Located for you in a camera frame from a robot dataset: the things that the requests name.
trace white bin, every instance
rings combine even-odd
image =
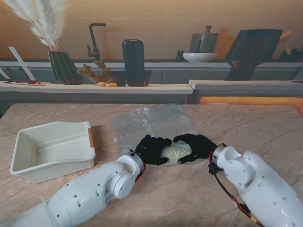
[[[17,134],[10,172],[33,183],[94,166],[89,122],[53,122]]]

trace dried plant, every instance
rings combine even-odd
[[[29,22],[37,38],[52,51],[60,51],[58,39],[65,24],[65,0],[3,0],[19,17]]]
[[[111,71],[111,68],[107,68],[106,65],[105,65],[105,59],[104,58],[101,58],[100,61],[95,61],[95,64],[99,67],[99,69],[101,69],[101,73],[94,73],[92,70],[91,70],[91,67],[89,65],[86,65],[84,64],[83,67],[84,69],[82,70],[78,70],[77,72],[79,74],[83,74],[83,75],[86,75],[88,77],[109,77],[109,72]]]

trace backsplash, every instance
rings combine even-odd
[[[59,45],[72,59],[89,59],[86,45],[92,46],[89,24],[94,27],[102,57],[122,59],[122,41],[140,39],[146,59],[174,59],[177,50],[188,52],[191,35],[205,31],[219,37],[218,59],[227,54],[239,30],[292,30],[287,41],[292,48],[303,46],[303,4],[301,0],[67,0],[67,24]],[[14,46],[22,58],[48,59],[49,48],[41,44],[26,22],[6,9],[0,1],[0,58],[14,58]],[[273,58],[284,50],[278,45]]]

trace black cable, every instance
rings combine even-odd
[[[217,176],[217,174],[216,174],[216,172],[215,172],[215,170],[214,170],[213,162],[210,162],[209,165],[210,165],[210,167],[212,168],[212,170],[213,170],[213,172],[214,172],[214,176],[215,176],[217,182],[219,183],[219,185],[221,186],[221,188],[223,189],[223,191],[225,191],[225,193],[226,193],[233,201],[235,201],[235,202],[237,203],[238,208],[241,210],[241,212],[242,212],[243,214],[245,214],[248,218],[251,219],[251,215],[248,214],[248,213],[250,213],[250,210],[248,209],[248,207],[247,207],[245,204],[240,204],[240,205],[241,205],[241,207],[240,207],[240,205],[238,204],[236,198],[235,198],[232,194],[230,194],[230,192],[229,192],[229,191],[224,187],[224,185],[221,183],[221,181],[219,180],[219,178],[218,178],[218,176]]]

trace dark green container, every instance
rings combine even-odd
[[[49,61],[53,69],[53,76],[62,84],[80,85],[83,77],[77,73],[77,68],[67,52],[49,51]]]

